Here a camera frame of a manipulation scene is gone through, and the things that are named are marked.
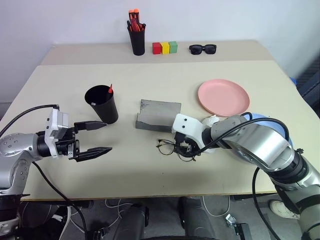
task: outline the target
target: white wall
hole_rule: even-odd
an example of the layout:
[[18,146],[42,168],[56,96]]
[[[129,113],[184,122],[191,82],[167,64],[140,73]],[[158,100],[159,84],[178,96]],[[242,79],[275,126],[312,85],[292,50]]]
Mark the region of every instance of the white wall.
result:
[[320,49],[320,0],[1,0],[0,102],[15,98],[51,44],[128,41],[131,8],[146,41],[256,39],[292,77]]

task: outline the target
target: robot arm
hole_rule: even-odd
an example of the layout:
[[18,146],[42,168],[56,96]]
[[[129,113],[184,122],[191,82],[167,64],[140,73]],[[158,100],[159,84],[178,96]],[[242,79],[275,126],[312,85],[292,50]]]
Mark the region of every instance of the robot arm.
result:
[[[172,127],[176,145],[185,142],[189,147],[177,151],[185,157],[197,154],[223,133],[246,121],[243,116],[235,115],[208,127],[197,119],[178,114]],[[320,238],[320,174],[302,156],[302,149],[294,150],[277,131],[256,123],[234,130],[205,152],[219,147],[232,149],[240,158],[267,173],[286,207],[300,214],[299,224],[305,239]]]
[[95,147],[80,152],[76,134],[106,125],[99,121],[85,121],[68,128],[68,115],[54,108],[47,118],[45,131],[12,133],[0,139],[0,238],[12,235],[19,225],[17,211],[21,197],[27,196],[23,192],[32,162],[60,155],[80,162],[104,155],[112,147]]

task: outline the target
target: pink plate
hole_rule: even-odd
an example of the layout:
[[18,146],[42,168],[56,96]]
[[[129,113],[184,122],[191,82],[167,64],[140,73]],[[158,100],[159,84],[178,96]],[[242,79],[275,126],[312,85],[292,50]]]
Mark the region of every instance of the pink plate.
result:
[[198,98],[205,110],[221,117],[241,114],[250,103],[247,92],[241,86],[225,79],[204,82],[199,87]]

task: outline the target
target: red block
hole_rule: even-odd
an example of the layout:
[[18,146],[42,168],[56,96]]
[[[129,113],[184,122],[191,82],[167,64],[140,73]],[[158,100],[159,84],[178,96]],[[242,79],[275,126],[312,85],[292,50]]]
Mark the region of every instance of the red block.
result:
[[153,54],[161,54],[160,42],[153,42],[152,43],[152,52],[153,52]]

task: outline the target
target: yellow block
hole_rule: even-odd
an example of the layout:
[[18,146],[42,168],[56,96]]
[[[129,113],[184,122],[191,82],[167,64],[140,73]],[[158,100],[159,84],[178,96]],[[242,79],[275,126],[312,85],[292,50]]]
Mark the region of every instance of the yellow block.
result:
[[162,54],[169,54],[170,53],[170,45],[168,42],[161,42],[161,52]]

